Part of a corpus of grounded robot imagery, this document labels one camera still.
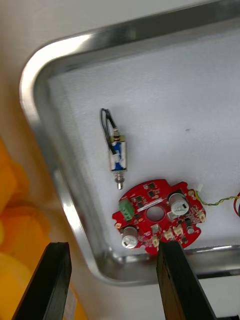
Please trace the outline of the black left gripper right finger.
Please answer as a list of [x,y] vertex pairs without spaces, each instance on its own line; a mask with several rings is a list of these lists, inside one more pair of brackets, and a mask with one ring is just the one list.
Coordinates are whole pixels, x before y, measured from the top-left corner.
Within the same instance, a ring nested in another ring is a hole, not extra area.
[[160,242],[157,279],[167,320],[215,320],[217,317],[177,241]]

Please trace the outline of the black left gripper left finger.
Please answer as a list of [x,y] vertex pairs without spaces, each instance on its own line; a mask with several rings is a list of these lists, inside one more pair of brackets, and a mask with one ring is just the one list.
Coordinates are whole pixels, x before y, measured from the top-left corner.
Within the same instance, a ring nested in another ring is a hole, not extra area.
[[13,320],[62,320],[72,274],[70,246],[49,243],[14,312]]

